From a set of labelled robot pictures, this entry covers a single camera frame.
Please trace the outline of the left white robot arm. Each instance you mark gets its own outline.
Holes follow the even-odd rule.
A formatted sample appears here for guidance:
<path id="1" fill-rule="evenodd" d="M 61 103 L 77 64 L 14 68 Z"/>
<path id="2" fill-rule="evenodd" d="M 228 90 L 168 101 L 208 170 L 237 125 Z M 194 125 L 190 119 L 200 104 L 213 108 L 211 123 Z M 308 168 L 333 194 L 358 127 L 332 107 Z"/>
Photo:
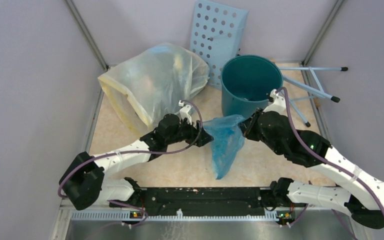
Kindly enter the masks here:
<path id="1" fill-rule="evenodd" d="M 169 154 L 169 145 L 185 142 L 189 147 L 202 147 L 213 140 L 200 121 L 189 123 L 186 118 L 167 114 L 154 130 L 125 147 L 97 155 L 79 153 L 59 180 L 58 194 L 68 198 L 78 211 L 105 201 L 134 207 L 141 198 L 137 184 L 126 179 L 111 180 L 111 175 Z"/>

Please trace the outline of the teal plastic trash bin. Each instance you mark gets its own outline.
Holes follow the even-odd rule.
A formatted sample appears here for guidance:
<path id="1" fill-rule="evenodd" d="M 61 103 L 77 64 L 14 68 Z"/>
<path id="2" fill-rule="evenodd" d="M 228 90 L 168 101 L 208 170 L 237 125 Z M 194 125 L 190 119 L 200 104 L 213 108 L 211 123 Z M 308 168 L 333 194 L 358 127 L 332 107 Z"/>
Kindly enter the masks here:
<path id="1" fill-rule="evenodd" d="M 223 116 L 249 118 L 257 108 L 269 105 L 272 90 L 283 86 L 280 69 L 267 58 L 240 55 L 230 59 L 221 71 L 221 111 Z"/>

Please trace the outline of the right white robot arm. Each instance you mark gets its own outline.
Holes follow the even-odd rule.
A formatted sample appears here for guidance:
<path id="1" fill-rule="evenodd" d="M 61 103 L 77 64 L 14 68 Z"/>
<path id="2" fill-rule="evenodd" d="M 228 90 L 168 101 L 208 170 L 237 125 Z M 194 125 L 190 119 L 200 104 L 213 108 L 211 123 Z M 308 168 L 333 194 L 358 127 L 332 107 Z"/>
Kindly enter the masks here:
<path id="1" fill-rule="evenodd" d="M 384 228 L 384 181 L 349 161 L 327 139 L 311 130 L 295 129 L 287 116 L 275 111 L 258 110 L 238 126 L 246 139 L 262 142 L 276 155 L 333 182 L 315 186 L 281 177 L 270 184 L 277 205 L 330 208 L 365 227 Z"/>

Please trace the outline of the blue plastic trash bag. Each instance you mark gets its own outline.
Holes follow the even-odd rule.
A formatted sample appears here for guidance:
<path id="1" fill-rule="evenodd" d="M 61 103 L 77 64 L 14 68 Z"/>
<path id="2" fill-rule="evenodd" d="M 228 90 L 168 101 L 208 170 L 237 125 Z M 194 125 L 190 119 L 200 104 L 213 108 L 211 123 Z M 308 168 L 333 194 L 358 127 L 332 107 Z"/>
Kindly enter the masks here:
<path id="1" fill-rule="evenodd" d="M 210 143 L 211 164 L 216 180 L 228 174 L 237 153 L 245 144 L 245 138 L 239 127 L 245 120 L 242 115 L 234 114 L 216 117 L 203 123 L 204 130 L 213 137 Z"/>

